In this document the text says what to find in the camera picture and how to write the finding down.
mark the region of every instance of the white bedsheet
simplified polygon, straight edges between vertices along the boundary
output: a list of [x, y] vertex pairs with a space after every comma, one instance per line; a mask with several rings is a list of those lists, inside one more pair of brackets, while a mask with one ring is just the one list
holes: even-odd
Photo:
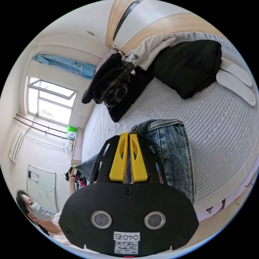
[[[251, 72], [226, 39], [205, 33], [177, 33], [180, 41], [211, 39], [222, 45], [222, 56]], [[185, 124], [195, 169], [195, 210], [203, 212], [232, 194], [248, 176], [259, 155], [259, 92], [253, 79], [256, 105], [213, 83], [191, 99], [154, 78], [118, 123], [101, 104], [96, 105], [84, 133], [82, 161], [97, 154], [104, 142], [149, 119], [178, 119]]]

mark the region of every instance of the woman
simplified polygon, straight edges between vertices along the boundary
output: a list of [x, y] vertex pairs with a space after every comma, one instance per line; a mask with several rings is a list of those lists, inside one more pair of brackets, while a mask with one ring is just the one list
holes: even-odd
[[[70, 195], [72, 195], [76, 191], [74, 177], [74, 174], [69, 175]], [[82, 249], [74, 246], [68, 241], [59, 226], [59, 218], [61, 212], [57, 213], [53, 221], [51, 221], [51, 215], [42, 206], [36, 203], [25, 191], [22, 190], [17, 191], [16, 201], [23, 214], [33, 224], [38, 226], [45, 234], [51, 236], [54, 240], [79, 250], [97, 253], [87, 249], [86, 247]]]

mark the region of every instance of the woman's hand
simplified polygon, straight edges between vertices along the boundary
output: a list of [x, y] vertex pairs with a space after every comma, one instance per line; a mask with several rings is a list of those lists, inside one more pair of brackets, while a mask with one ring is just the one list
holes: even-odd
[[75, 174], [74, 173], [71, 173], [71, 174], [68, 174], [68, 178], [69, 178], [69, 181], [75, 181]]

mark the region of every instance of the window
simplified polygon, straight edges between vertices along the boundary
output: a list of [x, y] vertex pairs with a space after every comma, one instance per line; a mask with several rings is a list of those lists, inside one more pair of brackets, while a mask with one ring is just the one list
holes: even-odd
[[28, 84], [29, 113], [68, 125], [75, 98], [76, 91], [30, 77]]

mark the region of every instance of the window frame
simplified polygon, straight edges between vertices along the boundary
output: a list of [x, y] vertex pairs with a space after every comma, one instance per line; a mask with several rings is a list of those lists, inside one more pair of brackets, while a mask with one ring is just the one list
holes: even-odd
[[38, 90], [38, 96], [37, 96], [37, 116], [41, 119], [44, 119], [44, 120], [47, 120], [47, 121], [50, 121], [50, 122], [53, 122], [53, 123], [57, 123], [57, 124], [60, 124], [60, 125], [63, 125], [63, 126], [68, 126], [68, 124], [64, 124], [64, 123], [61, 123], [61, 122], [58, 122], [58, 121], [55, 121], [55, 120], [52, 120], [52, 119], [48, 119], [48, 118], [45, 118], [45, 117], [42, 117], [39, 115], [39, 100], [42, 100], [42, 101], [45, 101], [45, 102], [48, 102], [48, 103], [51, 103], [51, 104], [55, 104], [57, 106], [60, 106], [60, 107], [63, 107], [63, 108], [66, 108], [66, 109], [69, 109], [71, 110], [71, 114], [70, 114], [70, 117], [69, 117], [69, 122], [70, 122], [70, 119], [71, 119], [71, 115], [72, 115], [72, 110], [73, 110], [73, 107], [74, 107], [74, 104], [75, 104], [75, 100], [76, 100], [76, 97], [75, 97], [75, 100], [73, 102], [73, 106], [70, 107], [70, 106], [67, 106], [67, 105], [64, 105], [64, 104], [60, 104], [60, 103], [57, 103], [55, 101], [51, 101], [51, 100], [48, 100], [46, 98], [43, 98], [43, 97], [40, 97], [40, 92], [46, 92], [46, 93], [49, 93], [51, 95], [54, 95], [54, 96], [57, 96], [57, 97], [61, 97], [61, 98], [64, 98], [66, 100], [70, 100], [74, 95], [77, 95], [77, 91], [75, 90], [72, 90], [72, 89], [69, 89], [67, 87], [64, 87], [64, 86], [60, 86], [60, 85], [57, 85], [57, 86], [60, 86], [62, 88], [65, 88], [67, 90], [70, 90], [70, 91], [73, 91], [73, 93], [70, 95], [70, 96], [66, 96], [66, 95], [63, 95], [63, 94], [59, 94], [59, 93], [56, 93], [54, 91], [51, 91], [51, 90], [48, 90], [48, 89], [44, 89], [44, 88], [41, 88], [39, 86], [33, 86], [33, 84], [37, 83], [37, 82], [46, 82], [46, 83], [50, 83], [50, 84], [54, 84], [54, 83], [51, 83], [51, 82], [48, 82], [48, 81], [45, 81], [45, 80], [42, 80], [42, 79], [39, 79], [39, 80], [36, 80], [30, 84], [27, 84], [27, 111], [29, 114], [33, 114], [35, 115], [34, 113], [30, 112], [29, 111], [29, 89], [35, 89], [35, 90]]

